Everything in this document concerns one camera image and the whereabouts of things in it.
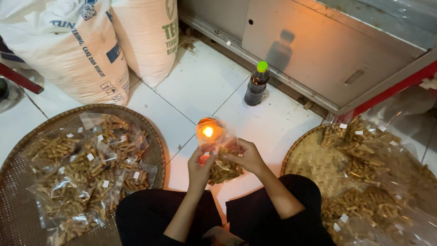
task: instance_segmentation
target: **cabinet door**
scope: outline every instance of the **cabinet door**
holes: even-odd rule
[[[242,48],[338,107],[416,58],[292,0],[250,0]]]

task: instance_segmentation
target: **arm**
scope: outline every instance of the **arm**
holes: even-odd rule
[[[240,139],[239,143],[245,151],[243,156],[224,155],[224,158],[240,164],[244,169],[258,177],[264,185],[279,217],[286,219],[305,210],[305,207],[267,167],[255,144],[243,139]]]
[[[188,160],[190,183],[188,185],[187,194],[179,205],[167,229],[164,231],[164,235],[179,242],[185,242],[187,240],[193,222],[194,212],[208,183],[211,166],[217,158],[217,152],[214,152],[213,155],[206,160],[205,164],[202,165],[200,161],[202,155],[203,153],[197,148],[190,160]]]

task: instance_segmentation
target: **metal cabinet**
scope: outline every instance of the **metal cabinet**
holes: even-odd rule
[[[234,1],[229,5],[232,11],[223,9],[224,4],[219,12],[213,0],[181,2],[181,20],[223,45],[231,40],[228,49],[254,64],[267,61],[282,82],[338,114],[437,59],[436,50],[426,48],[437,43],[436,34],[408,25],[392,28],[387,22],[395,25],[397,20],[391,17],[379,18],[386,21],[386,30],[403,34],[410,42],[314,0]],[[187,6],[196,7],[188,14]],[[355,10],[357,6],[348,5]],[[233,25],[211,24],[219,19],[233,20]],[[243,32],[236,33],[237,27]],[[430,40],[415,39],[420,35]]]

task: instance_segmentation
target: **red metal bar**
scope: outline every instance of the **red metal bar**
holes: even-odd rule
[[[378,103],[388,99],[389,97],[393,96],[397,92],[399,92],[407,87],[410,87],[412,85],[422,83],[422,79],[433,76],[436,71],[437,71],[437,61],[434,61],[433,63],[422,68],[421,70],[419,70],[415,74],[410,75],[408,78],[393,85],[392,87],[388,88],[387,90],[381,92],[379,95],[375,96],[374,98],[370,99],[369,101],[367,101],[367,102],[361,104],[360,106],[358,106],[357,108],[355,108],[354,117],[361,114],[362,112],[365,112],[369,108],[372,108],[373,106],[377,105]]]
[[[15,72],[14,70],[8,68],[2,63],[0,63],[0,74],[35,94],[39,94],[44,90],[43,87],[35,84],[34,82],[30,81],[29,79]]]

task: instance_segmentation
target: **brown liquid bottle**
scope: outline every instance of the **brown liquid bottle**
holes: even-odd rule
[[[246,94],[244,95],[244,101],[247,105],[255,106],[261,102],[269,78],[270,70],[267,62],[258,62],[257,69],[252,72]]]

